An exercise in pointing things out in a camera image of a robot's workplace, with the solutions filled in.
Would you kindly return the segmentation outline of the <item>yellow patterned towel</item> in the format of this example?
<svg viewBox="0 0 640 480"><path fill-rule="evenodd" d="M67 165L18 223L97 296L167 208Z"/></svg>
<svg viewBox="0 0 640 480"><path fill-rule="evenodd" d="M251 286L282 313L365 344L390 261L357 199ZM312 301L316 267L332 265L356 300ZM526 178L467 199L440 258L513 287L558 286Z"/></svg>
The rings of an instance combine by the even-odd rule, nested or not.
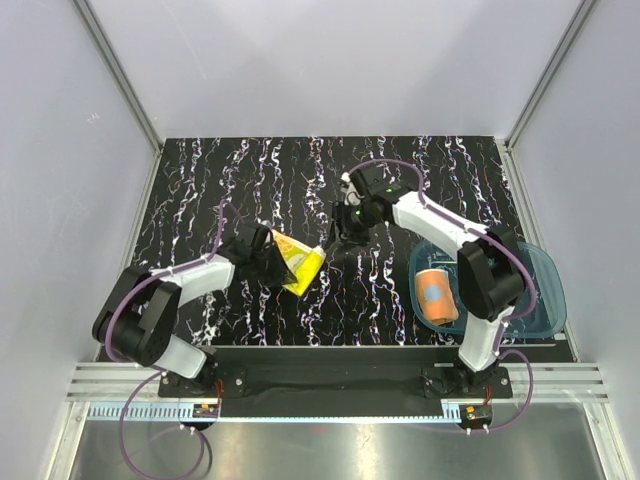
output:
<svg viewBox="0 0 640 480"><path fill-rule="evenodd" d="M320 247L310 247L294 238L273 230L274 241L294 279L284 288L302 297L317 277L325 261L326 252Z"/></svg>

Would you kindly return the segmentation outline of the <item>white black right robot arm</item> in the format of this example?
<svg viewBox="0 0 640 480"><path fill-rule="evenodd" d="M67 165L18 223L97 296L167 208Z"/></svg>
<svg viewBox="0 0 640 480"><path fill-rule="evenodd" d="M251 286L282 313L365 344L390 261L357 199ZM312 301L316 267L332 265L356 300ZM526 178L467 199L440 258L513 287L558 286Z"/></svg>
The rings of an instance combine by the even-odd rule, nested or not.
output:
<svg viewBox="0 0 640 480"><path fill-rule="evenodd" d="M374 226L389 223L421 236L455 260L467 320L440 393L476 396L488 387L503 357L500 344L516 316L517 302L523 295L536 295L515 234L453 213L431 200L422 185L411 187L385 177L381 165L369 160L342 174L342 197L332 205L326 244L365 246Z"/></svg>

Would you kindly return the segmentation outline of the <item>orange polka dot towel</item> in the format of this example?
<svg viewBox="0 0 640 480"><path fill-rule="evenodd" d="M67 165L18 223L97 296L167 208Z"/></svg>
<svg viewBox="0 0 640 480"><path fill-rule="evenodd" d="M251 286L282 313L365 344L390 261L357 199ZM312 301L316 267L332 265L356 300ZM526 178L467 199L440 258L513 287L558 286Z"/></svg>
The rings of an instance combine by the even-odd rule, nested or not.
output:
<svg viewBox="0 0 640 480"><path fill-rule="evenodd" d="M448 273L443 269L425 269L415 276L415 291L424 319L441 326L459 317Z"/></svg>

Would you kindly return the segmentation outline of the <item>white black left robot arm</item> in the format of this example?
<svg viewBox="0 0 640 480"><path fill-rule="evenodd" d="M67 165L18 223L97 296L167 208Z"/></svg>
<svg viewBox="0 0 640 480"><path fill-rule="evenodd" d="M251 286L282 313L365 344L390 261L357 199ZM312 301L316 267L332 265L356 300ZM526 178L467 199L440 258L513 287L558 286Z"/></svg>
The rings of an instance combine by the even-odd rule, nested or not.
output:
<svg viewBox="0 0 640 480"><path fill-rule="evenodd" d="M294 279L275 241L275 231L248 223L192 261L158 270L130 266L122 271L93 326L92 337L113 361L130 361L180 378L196 396L219 384L212 353L174 334L179 309L235 278L255 277L280 287Z"/></svg>

